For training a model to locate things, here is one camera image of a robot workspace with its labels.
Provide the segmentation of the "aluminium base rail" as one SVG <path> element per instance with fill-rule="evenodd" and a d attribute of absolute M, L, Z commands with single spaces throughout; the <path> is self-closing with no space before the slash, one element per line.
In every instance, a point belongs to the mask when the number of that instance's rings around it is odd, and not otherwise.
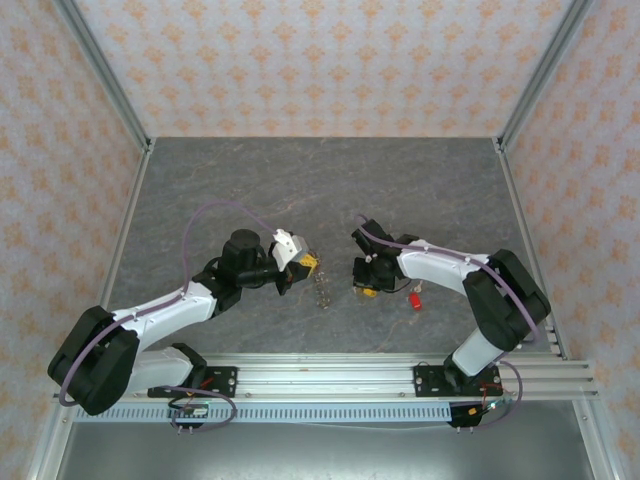
<path fill-rule="evenodd" d="M 588 363 L 545 353 L 516 353 L 500 360 L 497 365 L 502 395 L 471 398 L 416 395 L 414 367 L 440 365 L 443 359 L 439 355 L 229 353 L 201 356 L 210 366 L 236 367 L 233 398 L 255 402 L 575 400 L 581 393 L 590 394 L 598 389 Z"/>

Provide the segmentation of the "brown toothed gear ring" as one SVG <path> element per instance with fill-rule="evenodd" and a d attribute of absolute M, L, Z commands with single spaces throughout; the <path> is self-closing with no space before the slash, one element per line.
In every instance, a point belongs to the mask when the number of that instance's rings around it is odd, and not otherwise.
<path fill-rule="evenodd" d="M 331 305 L 331 296 L 329 292 L 329 287 L 327 283 L 327 278 L 325 272 L 322 267 L 321 257 L 314 253 L 314 260 L 316 261 L 316 265 L 313 269 L 313 282 L 316 292 L 316 305 L 322 309 L 326 310 Z"/>

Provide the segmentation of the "small circuit board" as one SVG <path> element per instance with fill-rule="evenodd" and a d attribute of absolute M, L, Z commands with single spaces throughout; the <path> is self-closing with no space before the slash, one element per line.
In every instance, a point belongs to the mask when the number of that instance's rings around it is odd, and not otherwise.
<path fill-rule="evenodd" d="M 206 403 L 176 403 L 168 404 L 170 410 L 169 417 L 177 421 L 191 419 L 207 419 L 209 417 L 209 405 Z"/>
<path fill-rule="evenodd" d="M 502 406 L 503 404 L 504 404 L 503 400 L 492 400 L 492 401 L 489 401 L 488 403 L 472 404 L 471 406 L 468 406 L 466 408 L 466 413 L 470 417 L 482 418 L 484 415 L 495 410 L 499 406 Z"/>

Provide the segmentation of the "aluminium table side rail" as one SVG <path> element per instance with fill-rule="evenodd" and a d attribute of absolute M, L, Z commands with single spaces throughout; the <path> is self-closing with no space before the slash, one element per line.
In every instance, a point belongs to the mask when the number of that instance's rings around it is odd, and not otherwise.
<path fill-rule="evenodd" d="M 492 143 L 499 158 L 513 204 L 527 258 L 532 269 L 532 276 L 542 292 L 548 299 L 551 299 L 551 294 L 547 292 L 544 275 L 537 259 L 535 245 L 525 218 L 524 208 L 508 162 L 506 146 L 499 137 L 493 137 Z M 607 412 L 602 393 L 603 390 L 596 389 L 590 394 L 581 393 L 576 400 L 572 401 L 574 416 L 580 429 L 590 470 L 594 480 L 631 480 L 631 476 L 626 472 L 623 465 L 621 454 L 615 445 L 613 426 L 610 423 L 610 415 Z"/>
<path fill-rule="evenodd" d="M 99 305 L 103 307 L 106 307 L 111 299 L 127 236 L 156 141 L 156 138 L 151 138 L 145 145 L 131 183 L 115 250 L 98 296 Z M 26 480 L 56 480 L 71 433 L 73 419 L 78 409 L 77 406 L 61 406 L 56 392 L 46 396 L 44 405 L 47 407 L 46 421 L 36 443 L 35 453 L 26 474 Z"/>

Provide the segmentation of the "aluminium frame post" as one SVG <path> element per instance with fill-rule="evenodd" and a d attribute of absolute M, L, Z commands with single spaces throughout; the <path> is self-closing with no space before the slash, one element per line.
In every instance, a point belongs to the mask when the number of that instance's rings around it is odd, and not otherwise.
<path fill-rule="evenodd" d="M 593 2 L 594 0 L 571 0 L 558 28 L 509 116 L 502 134 L 493 139 L 497 154 L 505 154 L 516 141 L 517 135 L 532 113 Z"/>
<path fill-rule="evenodd" d="M 141 152 L 152 143 L 76 0 L 51 0 L 75 37 L 112 106 Z"/>

